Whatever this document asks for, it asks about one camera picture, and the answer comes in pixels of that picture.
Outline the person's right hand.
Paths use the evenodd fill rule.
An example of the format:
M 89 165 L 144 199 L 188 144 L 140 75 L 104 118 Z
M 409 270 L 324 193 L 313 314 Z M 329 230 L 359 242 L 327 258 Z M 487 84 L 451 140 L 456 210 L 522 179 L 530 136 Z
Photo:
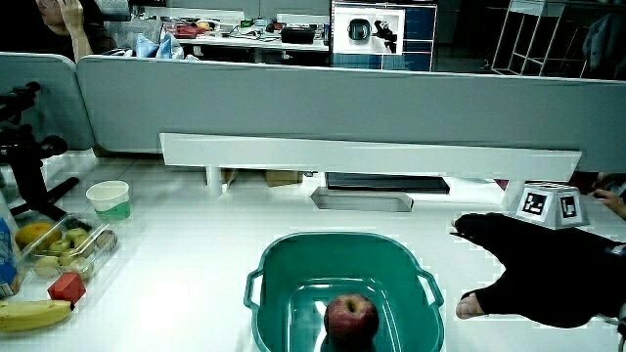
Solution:
M 464 293 L 460 319 L 519 315 L 562 329 L 625 310 L 625 243 L 570 228 L 550 230 L 501 213 L 465 214 L 455 235 L 505 266 L 491 285 Z

